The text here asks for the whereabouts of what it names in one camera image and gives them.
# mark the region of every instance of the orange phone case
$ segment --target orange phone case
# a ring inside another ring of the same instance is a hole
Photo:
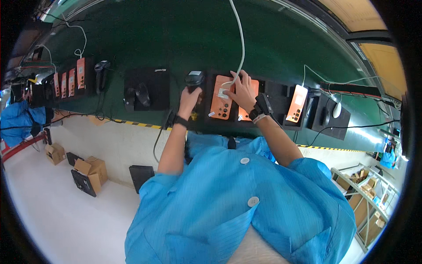
[[[305,104],[308,89],[303,86],[296,85],[295,93],[293,94],[292,103],[290,104],[289,112],[287,113],[286,120],[297,123],[302,114],[303,105]]]
[[[208,114],[209,117],[224,120],[229,119],[230,109],[232,108],[232,99],[229,98],[227,95],[222,94],[225,89],[222,88],[221,85],[225,82],[231,81],[233,81],[233,78],[217,75],[214,85],[214,94],[212,96],[211,110]],[[230,91],[234,92],[234,90],[235,85],[233,84],[230,86]]]
[[[56,97],[60,96],[60,87],[59,87],[59,74],[54,74],[54,91],[56,92]]]
[[[78,89],[85,89],[85,58],[81,58],[76,62],[76,70],[78,76]]]
[[[67,90],[68,90],[68,73],[65,72],[62,74],[62,99],[66,98]]]
[[[69,71],[69,95],[68,97],[75,95],[75,68]]]
[[[258,96],[258,92],[259,92],[259,88],[260,88],[260,82],[257,80],[252,80],[252,89],[254,89],[254,96],[257,97]],[[239,106],[239,115],[238,115],[238,121],[240,120],[244,120],[244,121],[252,121],[249,117],[248,117],[249,113],[246,112],[245,109],[241,108]]]

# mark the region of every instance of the black wristband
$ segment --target black wristband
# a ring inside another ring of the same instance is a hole
[[[182,126],[186,127],[186,129],[189,126],[189,122],[186,119],[181,118],[178,114],[174,116],[173,125],[174,124],[181,124]]]
[[[255,118],[257,118],[260,114],[262,114],[262,110],[259,107],[257,103],[255,103],[254,108],[249,113],[249,118],[253,121]]]

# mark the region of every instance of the person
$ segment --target person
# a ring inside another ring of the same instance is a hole
[[[391,146],[390,148],[390,152],[384,152],[381,160],[379,161],[379,164],[381,164],[382,166],[386,167],[386,168],[393,168],[395,165],[395,155],[394,155],[394,150],[395,148],[393,146]]]
[[[28,101],[15,102],[3,109],[0,116],[0,136],[9,147],[20,144],[31,136],[32,119],[40,125],[63,118],[59,110],[49,107],[30,108]]]
[[[235,93],[250,113],[251,78],[241,71]],[[188,120],[201,89],[181,94],[178,115]],[[356,233],[354,212],[323,163],[304,158],[269,116],[263,136],[187,135],[176,123],[157,174],[141,199],[125,240],[126,263],[338,263]],[[278,164],[270,160],[272,153]]]

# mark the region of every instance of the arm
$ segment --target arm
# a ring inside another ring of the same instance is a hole
[[[240,107],[250,113],[256,103],[251,86],[251,77],[244,70],[241,70],[240,73],[242,74],[242,81],[239,78],[236,79],[236,93],[224,91],[224,94],[230,96]],[[270,116],[258,121],[257,126],[280,165],[288,166],[295,159],[303,158],[296,144]]]
[[[198,87],[195,91],[189,94],[186,87],[182,92],[179,112],[177,115],[185,120],[188,120],[201,92],[201,88]],[[185,136],[186,127],[181,124],[175,124],[164,146],[160,162],[158,163],[157,171],[159,173],[182,174]]]

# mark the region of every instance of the hand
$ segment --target hand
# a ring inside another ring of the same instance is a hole
[[[236,77],[236,73],[234,71],[230,71],[230,73],[233,77]],[[242,82],[239,77],[236,79],[236,93],[229,90],[226,90],[223,93],[232,98],[241,108],[245,109],[247,113],[250,113],[257,102],[252,89],[252,80],[244,70],[241,70],[240,74],[242,75]]]
[[[185,120],[189,119],[201,92],[202,89],[200,87],[197,87],[191,94],[189,94],[187,87],[183,89],[182,96],[180,98],[179,112],[177,113],[181,118]]]

